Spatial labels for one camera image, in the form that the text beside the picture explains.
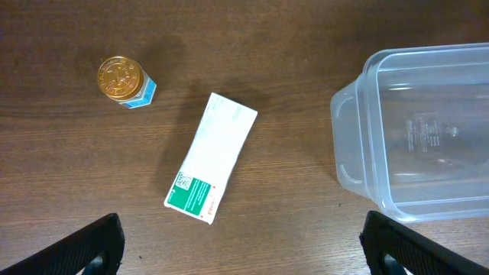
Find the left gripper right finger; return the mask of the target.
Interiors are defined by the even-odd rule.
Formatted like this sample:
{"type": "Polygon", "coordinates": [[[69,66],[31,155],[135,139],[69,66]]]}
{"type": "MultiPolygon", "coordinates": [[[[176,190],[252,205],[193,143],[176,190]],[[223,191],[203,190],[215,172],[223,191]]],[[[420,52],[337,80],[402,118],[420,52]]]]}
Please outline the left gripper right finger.
{"type": "Polygon", "coordinates": [[[367,214],[359,239],[372,274],[488,275],[486,267],[377,211],[367,214]]]}

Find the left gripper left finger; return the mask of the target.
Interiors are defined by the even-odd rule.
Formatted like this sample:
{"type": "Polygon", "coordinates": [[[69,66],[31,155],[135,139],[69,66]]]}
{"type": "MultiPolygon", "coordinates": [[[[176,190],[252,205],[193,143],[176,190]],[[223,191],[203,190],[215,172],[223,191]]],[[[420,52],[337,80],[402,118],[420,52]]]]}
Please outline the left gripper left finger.
{"type": "Polygon", "coordinates": [[[124,248],[119,216],[110,213],[1,273],[112,275],[118,272],[124,248]]]}

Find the white green medicine box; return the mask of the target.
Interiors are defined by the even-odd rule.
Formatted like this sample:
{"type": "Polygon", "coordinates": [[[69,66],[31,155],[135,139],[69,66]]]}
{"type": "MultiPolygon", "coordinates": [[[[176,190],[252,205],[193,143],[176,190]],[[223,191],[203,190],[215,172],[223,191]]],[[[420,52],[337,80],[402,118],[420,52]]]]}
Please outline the white green medicine box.
{"type": "Polygon", "coordinates": [[[212,224],[256,117],[254,109],[213,92],[164,205],[212,224]]]}

